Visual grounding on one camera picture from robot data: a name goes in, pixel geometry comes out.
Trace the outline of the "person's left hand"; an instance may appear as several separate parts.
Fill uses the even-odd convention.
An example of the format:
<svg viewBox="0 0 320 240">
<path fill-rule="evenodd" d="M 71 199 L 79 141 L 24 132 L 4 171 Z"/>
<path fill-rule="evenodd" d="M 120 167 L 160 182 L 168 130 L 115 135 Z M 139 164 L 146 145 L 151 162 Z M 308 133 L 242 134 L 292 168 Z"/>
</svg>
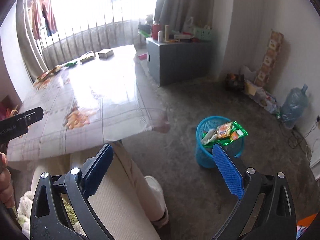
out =
<svg viewBox="0 0 320 240">
<path fill-rule="evenodd" d="M 14 188 L 11 183 L 11 173 L 7 169 L 7 156 L 1 153 L 1 167 L 3 170 L 0 176 L 0 199 L 6 208 L 13 208 L 15 205 Z"/>
</svg>

